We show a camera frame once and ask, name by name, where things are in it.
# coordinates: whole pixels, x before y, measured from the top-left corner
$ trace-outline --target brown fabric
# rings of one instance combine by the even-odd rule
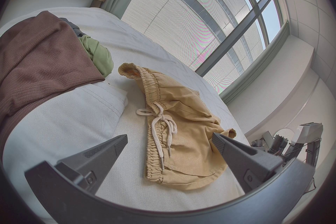
[[[48,11],[0,37],[0,156],[14,127],[45,101],[103,81],[73,29]]]
[[[233,129],[224,131],[221,120],[214,116],[202,102],[199,92],[183,86],[160,72],[124,63],[119,74],[134,79],[145,93],[146,108],[155,115],[162,106],[164,115],[172,117],[177,134],[172,137],[171,156],[168,154],[168,127],[158,121],[155,130],[163,151],[165,169],[152,135],[152,121],[148,116],[148,143],[145,163],[145,179],[167,187],[191,190],[206,186],[216,180],[227,164],[211,142],[212,133],[221,133],[230,138],[236,136]]]

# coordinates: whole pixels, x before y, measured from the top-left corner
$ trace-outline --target bed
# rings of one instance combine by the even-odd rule
[[[41,11],[38,10],[12,20],[0,29],[0,35],[15,23],[36,16]],[[29,188],[23,175],[25,170],[43,160],[55,165],[56,160],[61,157],[67,157],[120,134],[128,135],[128,144],[96,193],[103,199],[137,209],[185,211],[218,205],[244,194],[229,168],[215,182],[204,188],[191,191],[180,191],[146,181],[143,172],[147,124],[145,117],[136,114],[137,109],[145,107],[145,97],[134,80],[118,74],[118,67],[124,62],[133,62],[138,66],[157,70],[171,76],[183,85],[199,91],[201,99],[209,110],[221,119],[223,129],[234,128],[237,131],[235,138],[237,141],[247,145],[248,141],[229,109],[211,85],[127,23],[99,8],[65,7],[50,8],[48,11],[58,17],[67,18],[78,25],[84,33],[99,40],[111,52],[115,67],[106,80],[100,82],[98,86],[87,85],[91,91],[95,92],[97,98],[95,98],[95,102],[92,101],[92,104],[81,103],[83,107],[91,107],[86,113],[91,113],[91,119],[94,122],[94,124],[88,123],[86,127],[82,126],[82,128],[87,128],[86,131],[74,133],[73,126],[62,124],[62,122],[53,122],[54,126],[59,124],[60,130],[63,132],[58,131],[59,135],[53,135],[52,142],[46,139],[46,133],[52,129],[49,124],[50,120],[48,116],[36,118],[34,115],[37,112],[42,113],[41,109],[44,108],[49,113],[52,109],[58,111],[57,117],[65,116],[65,113],[62,113],[63,108],[53,107],[53,99],[51,99],[50,102],[48,101],[49,103],[46,102],[46,107],[41,105],[30,112],[7,139],[3,154],[4,168],[21,197],[37,215],[47,223],[53,222]],[[108,91],[101,90],[107,84],[115,88],[114,92],[108,93]],[[103,102],[110,103],[109,98],[116,100],[116,95],[118,95],[119,103],[110,105],[122,112],[121,116],[116,114],[117,116],[113,118],[109,115],[111,109],[105,111],[99,106],[95,107],[99,98]],[[71,114],[69,111],[67,117],[70,117],[70,122],[73,122],[75,126],[76,121],[79,120],[75,116],[77,113],[72,112]]]

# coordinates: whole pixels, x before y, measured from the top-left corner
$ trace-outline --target drawstring tip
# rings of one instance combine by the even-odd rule
[[[165,170],[165,167],[163,166],[163,158],[160,158],[161,160],[161,167],[162,167],[162,170]]]

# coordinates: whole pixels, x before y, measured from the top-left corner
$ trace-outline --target white garment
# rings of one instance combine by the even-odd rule
[[[38,216],[51,218],[24,172],[44,160],[55,165],[59,159],[113,138],[126,94],[106,81],[77,87],[41,104],[13,129],[5,144],[3,166]]]
[[[67,18],[78,25],[81,31],[99,40],[103,46],[108,48],[115,68],[106,77],[106,81],[128,92],[128,106],[125,107],[114,133],[114,136],[127,134],[128,144],[98,189],[97,196],[137,209],[184,211],[218,205],[244,194],[229,168],[213,183],[191,191],[167,188],[145,180],[147,119],[136,114],[138,109],[145,107],[145,96],[133,79],[119,75],[118,67],[124,62],[133,62],[138,66],[157,70],[184,86],[199,91],[200,97],[208,109],[221,119],[221,127],[225,130],[235,129],[237,132],[235,140],[246,145],[249,143],[227,106],[208,82],[127,23],[99,8],[64,7],[48,10],[58,17]],[[15,23],[36,16],[41,11],[11,21],[0,29],[0,35]],[[89,142],[86,146],[82,145],[80,149],[77,148],[77,152],[84,147],[89,148],[93,145]],[[28,143],[27,146],[30,146],[28,139],[26,139],[26,143]],[[50,147],[50,144],[49,147],[45,144],[41,148],[43,155],[40,158],[52,154],[52,152],[48,153]],[[6,159],[10,162],[11,156],[6,156]]]

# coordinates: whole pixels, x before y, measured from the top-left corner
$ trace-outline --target brown blanket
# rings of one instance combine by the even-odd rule
[[[73,29],[48,11],[0,37],[0,158],[30,111],[78,86],[103,81]]]

